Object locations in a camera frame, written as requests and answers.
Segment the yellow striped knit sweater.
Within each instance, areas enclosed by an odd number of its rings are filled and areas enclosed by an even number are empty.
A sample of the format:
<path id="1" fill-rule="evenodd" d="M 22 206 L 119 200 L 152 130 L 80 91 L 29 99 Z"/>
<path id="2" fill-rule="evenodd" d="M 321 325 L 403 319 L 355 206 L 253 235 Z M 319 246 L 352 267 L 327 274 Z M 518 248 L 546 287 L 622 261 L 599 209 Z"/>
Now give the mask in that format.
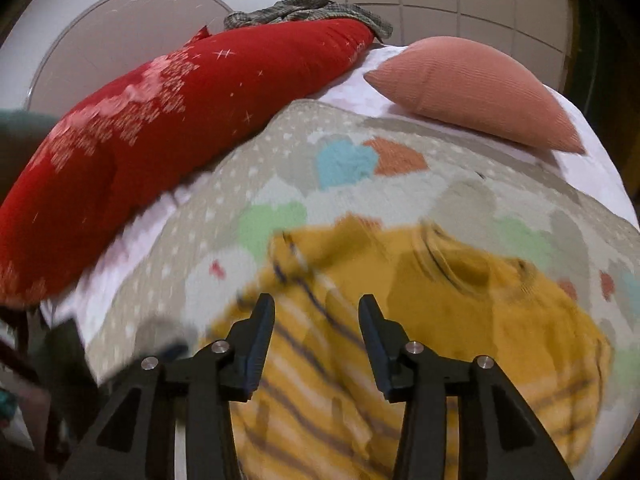
<path id="1" fill-rule="evenodd" d="M 347 216 L 274 236 L 213 334 L 245 318 L 264 292 L 276 324 L 262 381 L 232 408 L 247 477 L 390 478 L 402 408 L 376 388 L 357 316 L 364 295 L 441 356 L 495 358 L 567 463 L 588 448 L 612 349 L 533 263 L 465 245 L 430 222 L 386 230 Z"/>

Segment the long red bolster pillow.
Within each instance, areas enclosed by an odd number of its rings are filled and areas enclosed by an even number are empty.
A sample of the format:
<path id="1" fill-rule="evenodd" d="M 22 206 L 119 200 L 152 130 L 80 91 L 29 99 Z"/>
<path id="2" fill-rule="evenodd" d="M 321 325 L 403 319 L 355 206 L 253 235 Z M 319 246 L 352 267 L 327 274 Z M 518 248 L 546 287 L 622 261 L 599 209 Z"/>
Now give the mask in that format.
<path id="1" fill-rule="evenodd" d="M 137 211 L 343 75 L 372 40 L 353 18 L 200 32 L 78 102 L 2 203 L 2 304 L 62 292 Z"/>

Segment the patchwork heart quilt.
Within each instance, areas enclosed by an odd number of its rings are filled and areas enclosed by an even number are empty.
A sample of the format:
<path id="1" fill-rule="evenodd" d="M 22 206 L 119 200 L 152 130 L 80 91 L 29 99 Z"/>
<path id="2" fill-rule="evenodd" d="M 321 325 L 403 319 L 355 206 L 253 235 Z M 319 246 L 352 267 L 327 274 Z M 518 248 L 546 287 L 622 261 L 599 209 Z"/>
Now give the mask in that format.
<path id="1" fill-rule="evenodd" d="M 549 171 L 404 120 L 298 101 L 181 201 L 90 336 L 99 379 L 184 340 L 196 351 L 277 234 L 354 216 L 399 229 L 423 222 L 465 245 L 533 263 L 611 346 L 586 452 L 595 479 L 639 414 L 639 231 Z"/>

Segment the teal cushion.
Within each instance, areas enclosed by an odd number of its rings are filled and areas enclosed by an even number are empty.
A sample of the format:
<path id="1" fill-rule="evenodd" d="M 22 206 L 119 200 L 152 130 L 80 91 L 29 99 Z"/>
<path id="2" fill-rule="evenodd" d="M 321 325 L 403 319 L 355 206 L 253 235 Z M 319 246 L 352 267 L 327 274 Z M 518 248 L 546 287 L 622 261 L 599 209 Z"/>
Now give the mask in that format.
<path id="1" fill-rule="evenodd" d="M 29 110 L 0 113 L 0 196 L 4 200 L 58 118 Z"/>

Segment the pink ribbed pillow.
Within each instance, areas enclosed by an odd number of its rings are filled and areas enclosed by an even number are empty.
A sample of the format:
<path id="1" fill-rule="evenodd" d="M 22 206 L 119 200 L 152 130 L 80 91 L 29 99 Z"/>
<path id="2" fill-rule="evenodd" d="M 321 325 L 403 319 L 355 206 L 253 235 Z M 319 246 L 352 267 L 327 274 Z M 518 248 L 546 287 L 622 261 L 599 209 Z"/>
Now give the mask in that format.
<path id="1" fill-rule="evenodd" d="M 530 148 L 585 153 L 552 92 L 524 65 L 486 44 L 424 38 L 364 79 L 412 114 Z"/>

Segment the round white headboard panel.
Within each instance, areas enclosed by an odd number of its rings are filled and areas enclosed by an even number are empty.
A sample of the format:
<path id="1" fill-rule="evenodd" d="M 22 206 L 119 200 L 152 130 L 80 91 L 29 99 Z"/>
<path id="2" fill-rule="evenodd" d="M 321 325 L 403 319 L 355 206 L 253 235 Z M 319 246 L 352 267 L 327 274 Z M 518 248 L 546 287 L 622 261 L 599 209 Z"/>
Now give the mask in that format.
<path id="1" fill-rule="evenodd" d="M 224 28 L 222 0 L 100 0 L 58 35 L 32 77 L 25 107 L 56 117 L 139 65 Z"/>

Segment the grey knitted blanket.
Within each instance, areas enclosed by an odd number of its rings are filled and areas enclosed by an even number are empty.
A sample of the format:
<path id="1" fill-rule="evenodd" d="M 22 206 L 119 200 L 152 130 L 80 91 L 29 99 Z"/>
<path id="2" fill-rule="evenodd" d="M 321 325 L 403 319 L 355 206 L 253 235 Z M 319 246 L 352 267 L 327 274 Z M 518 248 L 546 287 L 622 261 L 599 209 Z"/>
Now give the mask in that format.
<path id="1" fill-rule="evenodd" d="M 252 12 L 234 11 L 224 18 L 224 29 L 296 21 L 323 21 L 351 18 L 369 27 L 378 41 L 390 39 L 393 25 L 356 3 L 333 0 L 280 0 Z"/>

